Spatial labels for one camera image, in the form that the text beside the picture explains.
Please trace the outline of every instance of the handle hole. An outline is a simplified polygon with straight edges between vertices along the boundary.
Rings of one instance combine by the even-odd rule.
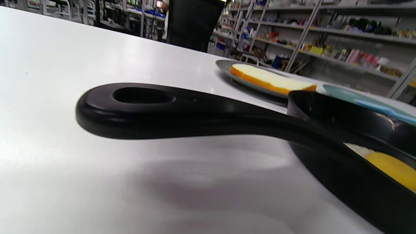
[[[166,103],[175,100],[175,96],[166,92],[138,87],[119,89],[114,92],[113,97],[119,102],[142,104]]]

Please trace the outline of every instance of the person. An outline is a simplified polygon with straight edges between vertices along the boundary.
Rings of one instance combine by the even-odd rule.
[[[229,1],[170,0],[166,42],[207,52],[214,27]]]
[[[166,18],[165,18],[165,31],[163,32],[162,39],[166,40],[166,37],[168,35],[168,20],[169,20],[169,0],[163,0],[162,1],[162,10],[166,12]]]

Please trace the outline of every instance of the plate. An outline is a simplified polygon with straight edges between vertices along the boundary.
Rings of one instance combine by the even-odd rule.
[[[372,99],[365,95],[341,87],[336,87],[332,85],[323,85],[322,87],[331,97],[335,97],[346,102],[354,103],[362,107],[373,109],[377,112],[397,117],[401,121],[406,122],[408,124],[415,125],[414,121],[411,121],[411,119],[414,119],[413,115],[410,115],[402,110],[392,107],[384,102],[380,102],[378,100]]]
[[[255,89],[257,91],[260,91],[260,92],[263,92],[263,93],[266,93],[266,94],[269,94],[269,95],[273,95],[275,97],[287,98],[287,95],[285,95],[285,94],[278,93],[278,92],[275,92],[275,91],[272,91],[272,90],[268,90],[268,89],[263,88],[263,87],[261,87],[259,85],[255,85],[255,84],[253,84],[251,82],[248,82],[247,80],[241,79],[240,77],[238,77],[238,76],[234,75],[233,73],[231,73],[231,66],[233,64],[236,64],[236,63],[247,64],[245,62],[231,61],[231,60],[217,60],[215,62],[215,64],[217,65],[217,67],[221,71],[223,71],[224,73],[226,73],[233,81],[238,82],[240,84],[243,84],[245,86],[248,86],[248,87],[250,87],[252,89]],[[281,73],[277,73],[277,72],[273,72],[273,73],[276,73],[278,75],[281,75],[281,76],[290,78],[290,77],[288,77],[288,76],[286,76],[284,74],[281,74]]]

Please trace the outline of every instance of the black handle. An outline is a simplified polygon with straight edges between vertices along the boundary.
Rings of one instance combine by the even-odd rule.
[[[245,102],[160,85],[116,83],[86,92],[77,104],[85,130],[109,138],[155,139],[226,134],[278,137],[327,155],[354,154],[308,122]],[[349,157],[337,157],[349,164]]]

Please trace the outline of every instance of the light blue plate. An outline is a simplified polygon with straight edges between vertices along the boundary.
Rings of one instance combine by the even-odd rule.
[[[332,85],[322,85],[322,87],[331,97],[354,103],[385,115],[393,116],[403,122],[416,126],[416,118],[413,115],[394,108],[386,103],[340,87]]]

